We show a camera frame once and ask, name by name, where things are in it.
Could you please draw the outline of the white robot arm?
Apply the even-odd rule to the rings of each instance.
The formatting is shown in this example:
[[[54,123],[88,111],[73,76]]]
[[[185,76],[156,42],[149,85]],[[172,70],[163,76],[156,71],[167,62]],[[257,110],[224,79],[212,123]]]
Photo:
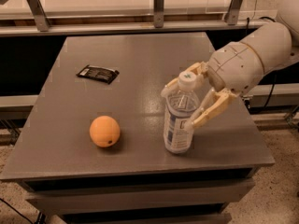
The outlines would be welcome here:
[[[203,102],[184,124],[187,131],[203,126],[225,111],[238,96],[247,94],[267,74],[288,67],[299,40],[299,0],[283,0],[276,20],[238,42],[230,42],[208,62],[194,63],[163,88],[163,97],[176,90],[186,75],[197,88],[207,79],[212,86]]]

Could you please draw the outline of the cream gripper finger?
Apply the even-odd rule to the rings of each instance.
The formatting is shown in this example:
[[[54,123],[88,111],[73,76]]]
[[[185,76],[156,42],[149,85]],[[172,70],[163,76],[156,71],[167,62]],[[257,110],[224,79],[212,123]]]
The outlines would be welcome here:
[[[166,84],[161,91],[161,96],[168,98],[171,95],[179,94],[181,91],[194,91],[203,86],[206,76],[207,63],[194,63]]]
[[[200,106],[187,119],[184,129],[186,131],[193,131],[196,128],[202,127],[208,121],[223,113],[237,97],[237,92],[233,92],[227,88],[221,91],[211,88]]]

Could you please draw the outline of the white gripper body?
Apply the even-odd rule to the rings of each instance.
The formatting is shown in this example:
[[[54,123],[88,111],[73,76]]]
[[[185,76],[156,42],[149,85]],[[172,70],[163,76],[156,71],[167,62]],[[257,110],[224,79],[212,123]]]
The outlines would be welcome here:
[[[216,91],[226,88],[246,94],[262,79],[263,64],[250,47],[231,42],[211,55],[207,74]]]

